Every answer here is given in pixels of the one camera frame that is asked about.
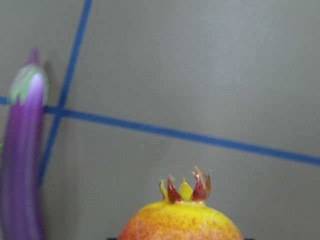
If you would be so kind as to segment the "red-yellow pomegranate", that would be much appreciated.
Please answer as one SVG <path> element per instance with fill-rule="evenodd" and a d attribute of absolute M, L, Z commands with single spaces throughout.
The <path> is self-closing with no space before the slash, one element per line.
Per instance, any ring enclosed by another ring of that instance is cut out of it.
<path fill-rule="evenodd" d="M 242 240 L 239 228 L 223 213 L 208 207 L 211 178 L 198 167 L 192 173 L 195 186 L 182 179 L 162 179 L 162 200 L 141 208 L 124 226 L 119 240 Z"/>

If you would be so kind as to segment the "purple eggplant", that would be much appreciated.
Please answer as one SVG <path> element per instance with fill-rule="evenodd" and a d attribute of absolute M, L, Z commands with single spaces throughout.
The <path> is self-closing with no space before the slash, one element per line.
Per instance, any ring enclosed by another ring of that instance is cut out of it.
<path fill-rule="evenodd" d="M 5 240 L 44 240 L 40 151 L 48 77 L 34 49 L 8 94 L 0 164 L 0 224 Z"/>

